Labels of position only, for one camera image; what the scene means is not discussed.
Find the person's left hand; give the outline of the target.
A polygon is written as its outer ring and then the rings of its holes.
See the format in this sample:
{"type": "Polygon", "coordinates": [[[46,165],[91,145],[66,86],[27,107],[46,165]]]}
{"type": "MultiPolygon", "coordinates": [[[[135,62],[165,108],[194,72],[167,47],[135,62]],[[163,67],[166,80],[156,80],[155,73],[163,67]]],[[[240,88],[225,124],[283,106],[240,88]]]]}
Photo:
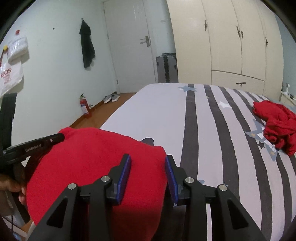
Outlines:
{"type": "Polygon", "coordinates": [[[26,205],[26,187],[6,175],[1,175],[0,190],[18,193],[18,199],[22,205],[26,205]]]}

